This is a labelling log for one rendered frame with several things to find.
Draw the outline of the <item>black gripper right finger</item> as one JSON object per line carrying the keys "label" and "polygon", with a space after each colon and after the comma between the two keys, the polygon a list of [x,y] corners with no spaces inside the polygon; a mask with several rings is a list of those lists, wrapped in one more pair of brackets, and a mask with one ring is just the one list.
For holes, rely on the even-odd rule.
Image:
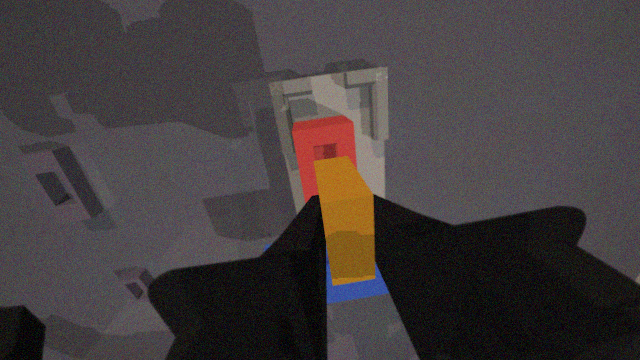
{"label": "black gripper right finger", "polygon": [[480,260],[578,244],[582,209],[555,206],[451,225],[374,195],[375,263],[420,360],[452,359],[471,268]]}

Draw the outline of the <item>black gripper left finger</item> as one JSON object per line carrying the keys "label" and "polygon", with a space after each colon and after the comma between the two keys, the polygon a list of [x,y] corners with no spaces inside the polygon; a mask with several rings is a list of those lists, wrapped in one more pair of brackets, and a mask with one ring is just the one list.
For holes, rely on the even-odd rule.
{"label": "black gripper left finger", "polygon": [[319,195],[257,258],[169,270],[147,289],[173,334],[180,328],[279,315],[301,357],[328,360],[326,239]]}

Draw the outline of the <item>red long block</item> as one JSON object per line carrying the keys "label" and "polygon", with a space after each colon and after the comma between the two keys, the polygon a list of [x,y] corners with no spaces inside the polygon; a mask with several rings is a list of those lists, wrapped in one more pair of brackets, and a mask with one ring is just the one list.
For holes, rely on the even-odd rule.
{"label": "red long block", "polygon": [[357,169],[354,122],[345,115],[294,122],[292,135],[305,204],[319,195],[314,161],[348,156]]}

